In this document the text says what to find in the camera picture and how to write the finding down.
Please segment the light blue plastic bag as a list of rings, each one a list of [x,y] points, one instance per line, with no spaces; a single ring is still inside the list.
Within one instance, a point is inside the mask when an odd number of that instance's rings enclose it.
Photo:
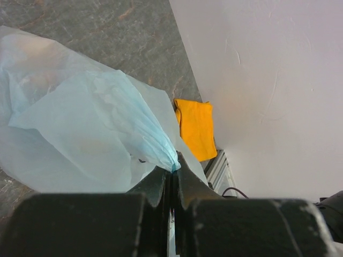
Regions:
[[[1,27],[1,168],[42,193],[126,192],[181,153],[171,101],[57,41]]]

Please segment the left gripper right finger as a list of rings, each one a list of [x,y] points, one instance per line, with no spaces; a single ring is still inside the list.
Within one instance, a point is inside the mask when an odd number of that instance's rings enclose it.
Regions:
[[[175,249],[180,256],[337,256],[325,221],[301,199],[224,198],[182,155],[173,174]]]

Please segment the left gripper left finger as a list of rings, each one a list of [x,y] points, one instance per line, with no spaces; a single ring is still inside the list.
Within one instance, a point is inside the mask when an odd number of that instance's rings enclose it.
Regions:
[[[36,194],[14,211],[1,256],[166,256],[168,173],[126,193]]]

